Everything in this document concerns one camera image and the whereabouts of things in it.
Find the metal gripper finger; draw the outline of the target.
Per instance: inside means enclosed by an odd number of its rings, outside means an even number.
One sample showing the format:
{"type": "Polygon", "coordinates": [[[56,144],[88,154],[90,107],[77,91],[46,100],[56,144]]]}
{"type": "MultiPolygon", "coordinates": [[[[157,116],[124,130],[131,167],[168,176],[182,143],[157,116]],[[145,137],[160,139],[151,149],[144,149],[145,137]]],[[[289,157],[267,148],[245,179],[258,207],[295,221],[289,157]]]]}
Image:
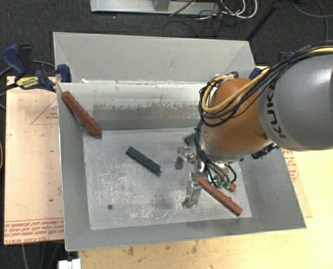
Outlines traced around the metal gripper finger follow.
{"type": "Polygon", "coordinates": [[[175,169],[181,170],[184,167],[184,163],[188,159],[189,148],[187,147],[178,147],[177,148],[177,157],[175,159],[175,169]]]}
{"type": "Polygon", "coordinates": [[[198,184],[198,175],[191,173],[187,184],[186,197],[182,202],[184,208],[191,208],[198,205],[201,187],[198,184]]]}

